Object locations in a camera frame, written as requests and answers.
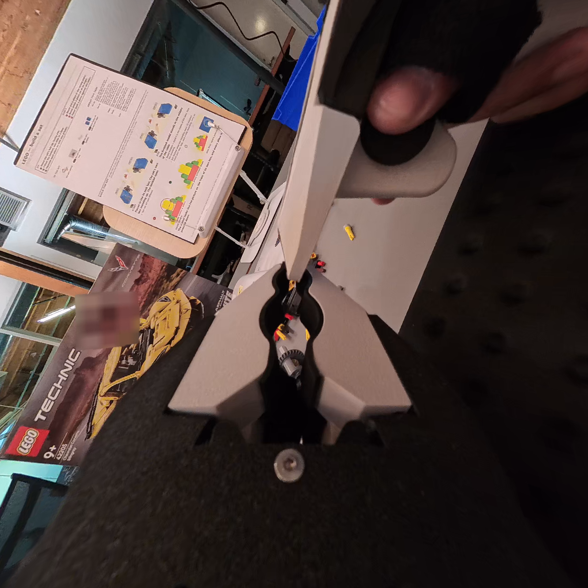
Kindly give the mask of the printed instruction sheet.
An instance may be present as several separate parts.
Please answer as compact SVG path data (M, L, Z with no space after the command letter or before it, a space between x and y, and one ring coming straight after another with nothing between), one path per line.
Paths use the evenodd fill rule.
M70 54L14 165L195 244L213 231L250 130L209 102Z

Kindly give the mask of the toy car set box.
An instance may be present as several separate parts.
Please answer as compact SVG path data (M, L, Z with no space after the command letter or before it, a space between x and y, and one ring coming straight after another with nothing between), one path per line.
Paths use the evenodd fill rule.
M78 466L122 398L232 291L165 261L115 245L92 295L130 294L138 304L133 342L83 345L73 320L4 440L1 459Z

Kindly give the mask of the person's right hand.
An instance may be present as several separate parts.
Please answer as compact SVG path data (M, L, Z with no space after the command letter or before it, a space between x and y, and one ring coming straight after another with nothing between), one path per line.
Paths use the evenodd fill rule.
M458 83L425 68L407 67L380 81L367 116L387 135L414 130L437 114ZM468 123L514 123L562 107L587 94L587 27L544 43L511 65Z

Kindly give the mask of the wooden pillar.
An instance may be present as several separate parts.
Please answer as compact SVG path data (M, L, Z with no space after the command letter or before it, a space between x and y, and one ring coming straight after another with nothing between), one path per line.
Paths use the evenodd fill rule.
M5 133L70 1L1 1L1 132Z

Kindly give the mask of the wall air vent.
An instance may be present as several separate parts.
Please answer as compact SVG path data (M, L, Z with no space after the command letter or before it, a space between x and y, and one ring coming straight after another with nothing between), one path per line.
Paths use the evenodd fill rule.
M1 226L11 231L19 229L24 221L31 201L10 190L1 188Z

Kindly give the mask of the blue plastic bin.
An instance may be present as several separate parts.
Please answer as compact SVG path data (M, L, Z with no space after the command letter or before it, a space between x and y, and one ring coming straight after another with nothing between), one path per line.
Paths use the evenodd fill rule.
M294 132L298 131L302 119L307 88L324 25L328 1L320 1L319 3L322 5L322 10L316 21L318 30L305 41L305 45L272 117L273 121L278 121Z

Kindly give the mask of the black dimpled mat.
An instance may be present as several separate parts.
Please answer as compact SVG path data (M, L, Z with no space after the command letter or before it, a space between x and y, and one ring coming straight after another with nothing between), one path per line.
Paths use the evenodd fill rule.
M474 414L527 520L587 587L587 95L489 122L401 336Z

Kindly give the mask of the silver flexible duct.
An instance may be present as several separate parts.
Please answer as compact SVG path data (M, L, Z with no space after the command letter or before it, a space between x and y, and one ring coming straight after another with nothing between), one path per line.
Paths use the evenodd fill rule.
M101 224L96 224L75 215L68 215L65 224L58 233L60 238L66 236L78 236L98 240L101 242L124 243L126 238L111 233L109 229Z

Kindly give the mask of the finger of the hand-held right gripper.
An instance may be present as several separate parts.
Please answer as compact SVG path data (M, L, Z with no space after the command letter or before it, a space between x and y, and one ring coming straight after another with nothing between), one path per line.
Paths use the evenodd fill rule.
M359 138L358 119L327 106L319 94L349 50L335 47L344 6L330 1L326 10L277 220L289 280L303 277Z

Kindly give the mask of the building instruction booklet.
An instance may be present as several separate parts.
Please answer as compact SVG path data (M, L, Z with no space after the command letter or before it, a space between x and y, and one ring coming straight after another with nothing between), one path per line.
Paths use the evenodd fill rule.
M231 303L244 300L244 303L263 306L276 295L275 276L282 269L276 264L270 269L242 276L233 289Z

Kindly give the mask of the black toy gear assembly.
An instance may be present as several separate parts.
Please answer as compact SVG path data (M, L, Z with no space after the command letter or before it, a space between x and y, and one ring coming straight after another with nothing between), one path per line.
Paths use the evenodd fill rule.
M296 282L290 281L288 293L282 299L283 318L274 332L276 353L281 369L302 386L302 371L306 347L311 335L300 319L301 296Z

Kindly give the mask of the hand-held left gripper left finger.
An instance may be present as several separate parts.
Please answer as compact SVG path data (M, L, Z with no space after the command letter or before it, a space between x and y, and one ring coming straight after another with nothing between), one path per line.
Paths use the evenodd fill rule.
M262 272L219 311L168 404L178 415L234 424L247 441L261 440L269 415L288 397L271 327L283 319L288 291L284 263Z

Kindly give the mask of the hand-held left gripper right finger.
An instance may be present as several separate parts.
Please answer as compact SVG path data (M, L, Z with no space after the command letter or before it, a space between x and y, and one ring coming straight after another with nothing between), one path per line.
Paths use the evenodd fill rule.
M351 422L407 413L412 402L364 308L318 269L299 285L310 334L301 389L309 415L295 445L333 445Z

